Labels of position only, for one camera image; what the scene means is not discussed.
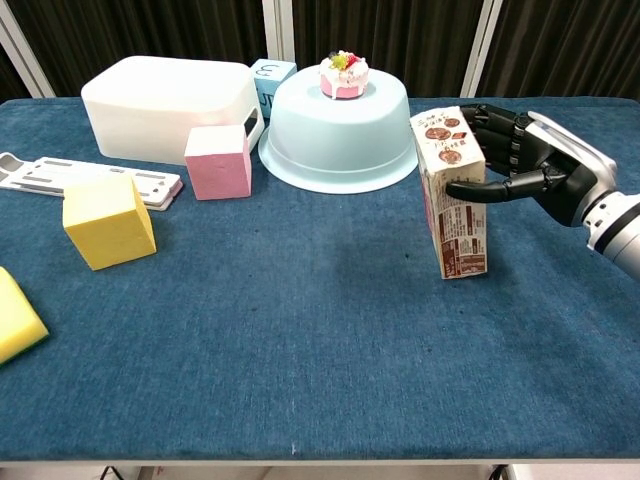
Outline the yellow sponge block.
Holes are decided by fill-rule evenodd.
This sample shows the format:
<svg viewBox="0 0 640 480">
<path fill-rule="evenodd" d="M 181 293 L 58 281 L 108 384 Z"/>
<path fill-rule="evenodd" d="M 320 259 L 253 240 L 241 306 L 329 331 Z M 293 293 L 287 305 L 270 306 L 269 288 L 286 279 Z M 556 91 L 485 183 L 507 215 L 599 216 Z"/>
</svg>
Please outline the yellow sponge block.
<svg viewBox="0 0 640 480">
<path fill-rule="evenodd" d="M 48 335 L 49 330 L 19 284 L 0 266 L 0 365 Z"/>
</svg>

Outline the yellow foam cube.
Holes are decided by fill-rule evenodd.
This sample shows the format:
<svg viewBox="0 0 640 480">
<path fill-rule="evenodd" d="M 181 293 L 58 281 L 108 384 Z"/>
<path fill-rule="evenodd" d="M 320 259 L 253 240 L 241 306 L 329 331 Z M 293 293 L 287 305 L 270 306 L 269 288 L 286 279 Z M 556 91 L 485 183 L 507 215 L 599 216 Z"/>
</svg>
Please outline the yellow foam cube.
<svg viewBox="0 0 640 480">
<path fill-rule="evenodd" d="M 157 251 L 150 215 L 127 175 L 109 175 L 64 189 L 63 228 L 93 271 Z"/>
</svg>

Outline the blue number cube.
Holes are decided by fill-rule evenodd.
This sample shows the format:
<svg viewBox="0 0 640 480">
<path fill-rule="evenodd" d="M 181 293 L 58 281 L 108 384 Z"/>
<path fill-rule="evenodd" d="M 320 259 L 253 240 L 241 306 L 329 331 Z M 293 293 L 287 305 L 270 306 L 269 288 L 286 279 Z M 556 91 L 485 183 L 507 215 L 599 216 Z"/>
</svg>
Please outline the blue number cube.
<svg viewBox="0 0 640 480">
<path fill-rule="evenodd" d="M 251 66 L 262 115 L 268 119 L 276 90 L 287 78 L 297 72 L 295 62 L 258 59 Z"/>
</svg>

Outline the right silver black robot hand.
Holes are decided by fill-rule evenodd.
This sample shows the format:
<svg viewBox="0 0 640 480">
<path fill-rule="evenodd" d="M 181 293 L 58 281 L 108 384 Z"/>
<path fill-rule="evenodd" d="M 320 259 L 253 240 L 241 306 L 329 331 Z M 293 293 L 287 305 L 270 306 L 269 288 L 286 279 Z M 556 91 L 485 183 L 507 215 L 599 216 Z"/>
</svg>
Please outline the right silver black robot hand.
<svg viewBox="0 0 640 480">
<path fill-rule="evenodd" d="M 537 112 L 514 113 L 489 104 L 461 112 L 485 157 L 502 181 L 452 181 L 446 193 L 474 203 L 532 197 L 558 223 L 577 227 L 603 195 L 616 187 L 615 162 Z"/>
</svg>

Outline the white folding laptop stand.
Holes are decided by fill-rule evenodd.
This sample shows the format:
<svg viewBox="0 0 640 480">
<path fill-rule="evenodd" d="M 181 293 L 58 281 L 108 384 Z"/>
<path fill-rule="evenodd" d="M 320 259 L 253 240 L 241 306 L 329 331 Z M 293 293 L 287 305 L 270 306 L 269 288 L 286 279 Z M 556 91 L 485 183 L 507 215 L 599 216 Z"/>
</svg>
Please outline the white folding laptop stand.
<svg viewBox="0 0 640 480">
<path fill-rule="evenodd" d="M 155 211 L 165 211 L 183 187 L 177 174 L 51 157 L 24 161 L 0 153 L 0 189 L 62 197 L 69 186 L 107 175 L 131 177 L 146 208 Z"/>
</svg>

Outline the light blue plastic basin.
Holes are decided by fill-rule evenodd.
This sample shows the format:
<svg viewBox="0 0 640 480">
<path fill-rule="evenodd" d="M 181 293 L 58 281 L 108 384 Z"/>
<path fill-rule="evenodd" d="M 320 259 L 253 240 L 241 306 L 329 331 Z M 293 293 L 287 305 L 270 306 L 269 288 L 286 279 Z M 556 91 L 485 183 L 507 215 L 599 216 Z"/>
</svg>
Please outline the light blue plastic basin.
<svg viewBox="0 0 640 480">
<path fill-rule="evenodd" d="M 305 68 L 276 91 L 258 153 L 272 175 L 304 190 L 354 194 L 391 186 L 418 164 L 405 86 L 372 69 L 362 96 L 333 100 L 321 91 L 318 68 Z"/>
</svg>

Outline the pink foam cube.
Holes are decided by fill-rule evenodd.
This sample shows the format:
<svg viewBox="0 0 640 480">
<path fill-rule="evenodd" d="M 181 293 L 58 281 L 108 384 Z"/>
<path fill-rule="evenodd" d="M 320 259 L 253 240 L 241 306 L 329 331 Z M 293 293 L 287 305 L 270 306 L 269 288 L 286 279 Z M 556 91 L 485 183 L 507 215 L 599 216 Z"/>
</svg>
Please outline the pink foam cube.
<svg viewBox="0 0 640 480">
<path fill-rule="evenodd" d="M 197 200 L 246 198 L 252 193 L 252 166 L 242 125 L 192 128 L 184 160 Z"/>
</svg>

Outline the white frame post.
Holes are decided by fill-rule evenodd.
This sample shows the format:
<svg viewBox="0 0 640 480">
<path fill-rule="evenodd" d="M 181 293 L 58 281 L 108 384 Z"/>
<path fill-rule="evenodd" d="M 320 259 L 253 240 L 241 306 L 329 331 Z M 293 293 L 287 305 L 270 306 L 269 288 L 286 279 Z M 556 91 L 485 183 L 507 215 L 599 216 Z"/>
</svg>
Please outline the white frame post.
<svg viewBox="0 0 640 480">
<path fill-rule="evenodd" d="M 502 4 L 503 0 L 483 0 L 459 94 L 460 98 L 476 96 Z"/>
<path fill-rule="evenodd" d="M 293 0 L 262 0 L 267 57 L 296 62 Z"/>
<path fill-rule="evenodd" d="M 6 0 L 0 0 L 0 44 L 33 98 L 56 96 Z"/>
</svg>

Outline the blue table cloth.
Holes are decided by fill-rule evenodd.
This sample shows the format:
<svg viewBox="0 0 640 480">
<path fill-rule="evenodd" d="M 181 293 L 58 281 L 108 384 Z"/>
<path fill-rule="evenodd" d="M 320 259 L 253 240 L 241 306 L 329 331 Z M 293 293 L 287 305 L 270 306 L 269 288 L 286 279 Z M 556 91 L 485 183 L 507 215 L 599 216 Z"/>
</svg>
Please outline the blue table cloth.
<svg viewBox="0 0 640 480">
<path fill-rule="evenodd" d="M 0 462 L 640 459 L 640 283 L 531 199 L 445 281 L 421 181 L 185 187 L 92 271 L 56 197 L 0 190 L 0 266 L 49 337 L 0 366 Z"/>
</svg>

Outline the pink toy cake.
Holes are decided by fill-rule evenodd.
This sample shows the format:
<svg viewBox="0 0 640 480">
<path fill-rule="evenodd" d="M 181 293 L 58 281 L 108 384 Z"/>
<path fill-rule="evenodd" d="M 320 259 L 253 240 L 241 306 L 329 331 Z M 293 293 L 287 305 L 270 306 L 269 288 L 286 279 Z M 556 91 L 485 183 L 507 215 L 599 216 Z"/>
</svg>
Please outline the pink toy cake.
<svg viewBox="0 0 640 480">
<path fill-rule="evenodd" d="M 330 52 L 319 65 L 320 89 L 333 100 L 362 96 L 368 85 L 369 65 L 353 52 Z"/>
</svg>

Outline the white plastic storage box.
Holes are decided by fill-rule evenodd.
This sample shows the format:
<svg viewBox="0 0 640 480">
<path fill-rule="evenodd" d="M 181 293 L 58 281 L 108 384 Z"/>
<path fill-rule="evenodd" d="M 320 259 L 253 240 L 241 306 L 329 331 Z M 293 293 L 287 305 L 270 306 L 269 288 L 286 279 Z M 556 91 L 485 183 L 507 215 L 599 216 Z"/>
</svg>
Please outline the white plastic storage box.
<svg viewBox="0 0 640 480">
<path fill-rule="evenodd" d="M 182 165 L 195 127 L 240 125 L 250 147 L 265 123 L 253 72 L 236 62 L 126 57 L 81 88 L 99 151 Z"/>
</svg>

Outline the black pleated curtain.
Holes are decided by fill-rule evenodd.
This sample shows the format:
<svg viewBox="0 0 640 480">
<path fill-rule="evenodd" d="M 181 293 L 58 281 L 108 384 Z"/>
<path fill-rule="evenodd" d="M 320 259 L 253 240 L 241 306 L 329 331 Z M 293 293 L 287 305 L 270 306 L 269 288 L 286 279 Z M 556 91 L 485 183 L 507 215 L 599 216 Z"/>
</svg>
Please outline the black pleated curtain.
<svg viewBox="0 0 640 480">
<path fill-rule="evenodd" d="M 640 0 L 503 0 L 476 95 L 640 101 Z"/>
<path fill-rule="evenodd" d="M 134 55 L 231 61 L 267 55 L 261 0 L 6 0 L 54 93 Z"/>
<path fill-rule="evenodd" d="M 295 61 L 340 49 L 401 80 L 411 97 L 457 97 L 484 0 L 292 0 Z"/>
<path fill-rule="evenodd" d="M 0 45 L 0 104 L 11 99 L 29 97 L 30 94 L 17 70 Z"/>
</svg>

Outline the red snack box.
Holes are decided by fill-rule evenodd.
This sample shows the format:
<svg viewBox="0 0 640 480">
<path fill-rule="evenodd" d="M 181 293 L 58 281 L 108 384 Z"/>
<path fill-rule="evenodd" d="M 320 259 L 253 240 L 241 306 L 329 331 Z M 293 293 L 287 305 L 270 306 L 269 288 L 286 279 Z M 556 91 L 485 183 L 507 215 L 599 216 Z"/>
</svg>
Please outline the red snack box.
<svg viewBox="0 0 640 480">
<path fill-rule="evenodd" d="M 453 181 L 483 183 L 485 158 L 461 108 L 434 108 L 410 118 L 426 218 L 441 277 L 487 271 L 486 206 L 446 193 Z"/>
</svg>

